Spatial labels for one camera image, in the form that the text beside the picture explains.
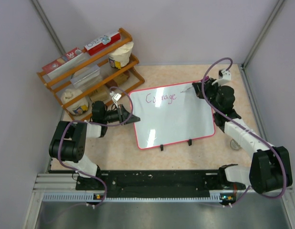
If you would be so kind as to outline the pink-framed whiteboard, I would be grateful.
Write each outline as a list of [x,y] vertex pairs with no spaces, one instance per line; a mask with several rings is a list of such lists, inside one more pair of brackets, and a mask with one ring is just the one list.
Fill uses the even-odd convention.
[[155,148],[206,138],[215,134],[210,105],[196,96],[192,82],[135,90],[129,96],[139,149]]

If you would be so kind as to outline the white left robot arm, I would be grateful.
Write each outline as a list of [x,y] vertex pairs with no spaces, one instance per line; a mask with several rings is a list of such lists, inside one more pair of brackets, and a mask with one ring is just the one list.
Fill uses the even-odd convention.
[[104,137],[108,124],[119,122],[131,124],[141,119],[128,112],[121,104],[111,110],[102,101],[92,103],[92,123],[60,121],[49,146],[49,155],[60,158],[67,166],[75,168],[92,189],[102,186],[103,178],[100,168],[85,155],[87,138]]

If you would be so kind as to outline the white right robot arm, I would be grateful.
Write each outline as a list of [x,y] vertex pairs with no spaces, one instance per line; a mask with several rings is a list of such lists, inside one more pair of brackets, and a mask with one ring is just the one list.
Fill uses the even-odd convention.
[[234,109],[234,89],[220,86],[213,78],[192,85],[197,97],[209,102],[214,109],[216,126],[245,150],[252,160],[250,167],[237,164],[221,166],[218,185],[227,189],[237,182],[251,186],[259,194],[291,186],[293,178],[288,150],[264,141],[248,128]]

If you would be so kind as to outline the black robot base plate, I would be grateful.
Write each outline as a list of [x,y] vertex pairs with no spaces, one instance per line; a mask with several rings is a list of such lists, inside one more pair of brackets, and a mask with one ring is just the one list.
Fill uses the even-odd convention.
[[211,190],[235,193],[245,185],[221,178],[219,170],[103,170],[94,178],[77,178],[76,190],[103,191],[107,197],[205,197]]

